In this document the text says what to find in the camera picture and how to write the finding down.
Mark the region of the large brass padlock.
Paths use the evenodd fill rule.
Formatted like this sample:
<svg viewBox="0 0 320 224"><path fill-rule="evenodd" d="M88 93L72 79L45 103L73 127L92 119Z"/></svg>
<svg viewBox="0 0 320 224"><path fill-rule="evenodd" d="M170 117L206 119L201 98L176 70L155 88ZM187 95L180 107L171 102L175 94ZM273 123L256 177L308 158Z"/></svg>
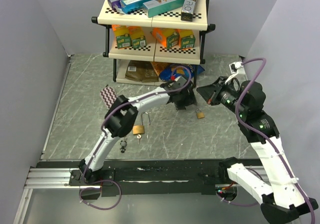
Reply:
<svg viewBox="0 0 320 224"><path fill-rule="evenodd" d="M148 112L143 112L143 113L141 113L140 114L140 125L135 125L134 127L133 127L133 129L132 129L132 133L133 133L133 135L142 135L142 134L144 134L145 133L145 126L144 126L144 116L146 116L147 117L147 124L148 125L150 125L151 123L151 119L150 119L150 115L149 115L149 113Z"/></svg>

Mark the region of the key with panda keychain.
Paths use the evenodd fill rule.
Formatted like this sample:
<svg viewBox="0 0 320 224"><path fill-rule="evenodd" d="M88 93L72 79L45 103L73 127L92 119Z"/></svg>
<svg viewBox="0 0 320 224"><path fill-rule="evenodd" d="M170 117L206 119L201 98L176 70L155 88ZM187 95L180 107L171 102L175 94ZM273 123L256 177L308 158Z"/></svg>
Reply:
<svg viewBox="0 0 320 224"><path fill-rule="evenodd" d="M127 139L124 138L123 140L120 141L120 151L121 153L125 153L126 148L127 148Z"/></svg>

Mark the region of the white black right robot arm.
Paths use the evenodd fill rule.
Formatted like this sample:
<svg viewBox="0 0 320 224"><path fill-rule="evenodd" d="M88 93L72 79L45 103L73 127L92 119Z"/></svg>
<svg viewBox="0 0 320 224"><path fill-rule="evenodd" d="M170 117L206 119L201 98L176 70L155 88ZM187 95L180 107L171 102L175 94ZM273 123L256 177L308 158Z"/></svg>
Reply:
<svg viewBox="0 0 320 224"><path fill-rule="evenodd" d="M238 126L257 153L268 177L268 183L254 175L235 157L219 164L218 176L224 183L239 184L260 205L268 223L290 223L310 213L315 223L319 207L308 197L293 174L282 147L274 120L263 110L266 98L263 87L255 81L244 81L235 89L227 77L219 77L197 92L209 105L222 104L236 115Z"/></svg>

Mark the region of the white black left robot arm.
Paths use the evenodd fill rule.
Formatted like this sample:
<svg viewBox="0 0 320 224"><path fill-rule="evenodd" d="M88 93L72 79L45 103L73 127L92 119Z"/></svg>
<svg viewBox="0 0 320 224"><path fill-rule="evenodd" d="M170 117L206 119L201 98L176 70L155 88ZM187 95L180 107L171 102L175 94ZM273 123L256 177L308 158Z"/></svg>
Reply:
<svg viewBox="0 0 320 224"><path fill-rule="evenodd" d="M193 83L184 75L139 96L117 96L100 127L97 143L79 164L81 179L88 185L98 181L106 157L114 145L132 131L139 114L168 103L174 103L177 110L184 110L196 101Z"/></svg>

